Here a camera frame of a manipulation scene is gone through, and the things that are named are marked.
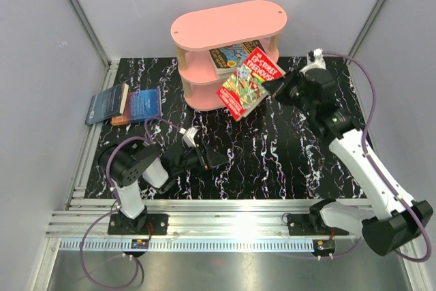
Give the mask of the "black yellow treehouse book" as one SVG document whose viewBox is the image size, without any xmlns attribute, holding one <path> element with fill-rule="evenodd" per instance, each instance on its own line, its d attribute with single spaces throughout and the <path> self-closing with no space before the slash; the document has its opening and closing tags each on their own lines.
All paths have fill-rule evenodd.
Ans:
<svg viewBox="0 0 436 291">
<path fill-rule="evenodd" d="M 209 55 L 215 69 L 223 71 L 241 65 L 256 48 L 264 50 L 259 40 L 213 48 L 209 50 Z"/>
</svg>

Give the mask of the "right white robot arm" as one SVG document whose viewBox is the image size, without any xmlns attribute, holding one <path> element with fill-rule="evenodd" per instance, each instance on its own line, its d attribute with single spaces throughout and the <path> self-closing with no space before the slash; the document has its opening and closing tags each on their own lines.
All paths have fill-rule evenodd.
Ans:
<svg viewBox="0 0 436 291">
<path fill-rule="evenodd" d="M 353 116 L 338 105 L 337 85 L 332 74 L 312 68 L 263 82 L 277 102 L 294 106 L 306 114 L 311 131 L 346 166 L 371 203 L 371 209 L 344 205 L 334 199 L 322 200 L 309 209 L 309 228 L 325 234 L 338 228 L 363 238 L 378 255 L 399 252 L 399 247 L 422 236 L 428 260 L 432 246 L 425 227 L 433 215 L 425 200 L 416 201 L 374 154 L 366 132 Z"/>
</svg>

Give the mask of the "red 13-storey treehouse book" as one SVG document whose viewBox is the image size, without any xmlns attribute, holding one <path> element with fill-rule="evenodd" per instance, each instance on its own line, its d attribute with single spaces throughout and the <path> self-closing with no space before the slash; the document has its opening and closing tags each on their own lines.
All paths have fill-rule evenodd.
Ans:
<svg viewBox="0 0 436 291">
<path fill-rule="evenodd" d="M 233 119 L 240 121 L 267 96 L 268 92 L 262 84 L 285 75 L 285 71 L 257 47 L 218 88 L 216 94 Z"/>
</svg>

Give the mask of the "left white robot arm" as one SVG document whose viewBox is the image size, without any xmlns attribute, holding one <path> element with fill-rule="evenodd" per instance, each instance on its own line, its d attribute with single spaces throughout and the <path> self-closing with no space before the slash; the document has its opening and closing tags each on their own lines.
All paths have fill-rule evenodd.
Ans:
<svg viewBox="0 0 436 291">
<path fill-rule="evenodd" d="M 228 157 L 212 150 L 199 139 L 190 147 L 179 140 L 162 149 L 147 144 L 144 138 L 132 137 L 106 148 L 99 156 L 99 168 L 105 174 L 120 212 L 123 227 L 131 234 L 146 228 L 146 206 L 140 195 L 140 180 L 159 192 L 171 188 L 174 180 L 189 170 L 207 171 L 228 163 Z"/>
</svg>

